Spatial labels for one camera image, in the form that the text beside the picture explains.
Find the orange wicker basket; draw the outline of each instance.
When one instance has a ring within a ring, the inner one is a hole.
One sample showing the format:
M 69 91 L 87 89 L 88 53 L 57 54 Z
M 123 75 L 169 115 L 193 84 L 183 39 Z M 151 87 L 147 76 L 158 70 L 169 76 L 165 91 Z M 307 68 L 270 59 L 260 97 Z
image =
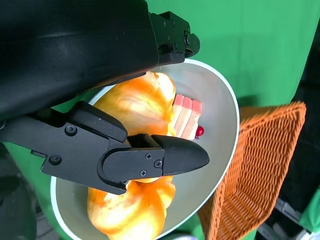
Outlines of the orange wicker basket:
M 206 240 L 240 239 L 271 214 L 288 171 L 306 106 L 244 107 L 230 167 L 198 211 Z

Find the green fabric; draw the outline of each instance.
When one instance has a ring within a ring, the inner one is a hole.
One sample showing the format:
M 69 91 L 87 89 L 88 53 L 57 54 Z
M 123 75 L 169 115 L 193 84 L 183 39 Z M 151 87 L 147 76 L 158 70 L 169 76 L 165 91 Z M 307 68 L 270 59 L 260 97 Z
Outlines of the green fabric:
M 201 43 L 200 52 L 194 59 L 221 72 L 237 98 L 246 100 L 244 104 L 266 106 L 290 102 L 320 17 L 319 0 L 147 2 L 150 12 L 172 11 L 190 23 L 191 31 Z M 56 109 L 65 112 L 76 100 Z M 41 159 L 29 154 L 25 148 L 9 143 L 6 147 L 33 185 L 49 222 L 64 239 L 68 239 L 53 214 L 50 177 L 39 172 Z
M 320 186 L 302 213 L 299 223 L 312 233 L 320 231 Z

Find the screw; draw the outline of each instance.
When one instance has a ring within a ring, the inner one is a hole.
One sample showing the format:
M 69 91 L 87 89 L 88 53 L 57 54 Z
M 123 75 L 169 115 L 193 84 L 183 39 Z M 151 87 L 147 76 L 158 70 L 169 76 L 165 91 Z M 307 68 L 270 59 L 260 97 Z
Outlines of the screw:
M 49 158 L 49 163 L 51 165 L 59 165 L 61 163 L 62 159 L 59 155 L 52 155 L 50 158 Z
M 144 177 L 145 175 L 147 175 L 147 171 L 146 170 L 141 170 L 140 176 Z
M 145 159 L 152 159 L 152 154 L 149 152 L 145 155 Z
M 190 38 L 189 38 L 188 34 L 185 35 L 185 44 L 186 44 L 187 46 L 190 44 Z
M 77 131 L 78 130 L 77 130 L 76 126 L 73 126 L 73 125 L 68 125 L 64 129 L 65 134 L 68 135 L 69 137 L 76 135 Z
M 6 126 L 6 120 L 0 121 L 0 130 L 4 129 Z
M 154 167 L 155 167 L 156 169 L 161 168 L 161 167 L 162 167 L 162 161 L 161 161 L 161 160 L 155 161 L 155 162 L 154 162 Z

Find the cherry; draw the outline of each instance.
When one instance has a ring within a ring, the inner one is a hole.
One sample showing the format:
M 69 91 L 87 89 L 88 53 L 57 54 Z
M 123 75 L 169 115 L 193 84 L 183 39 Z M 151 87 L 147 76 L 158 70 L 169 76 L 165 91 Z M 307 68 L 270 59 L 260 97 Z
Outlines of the cherry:
M 204 127 L 203 127 L 203 126 L 198 126 L 198 128 L 196 129 L 196 132 L 195 132 L 195 136 L 196 136 L 196 137 L 200 137 L 200 136 L 202 136 L 204 133 L 205 133 Z

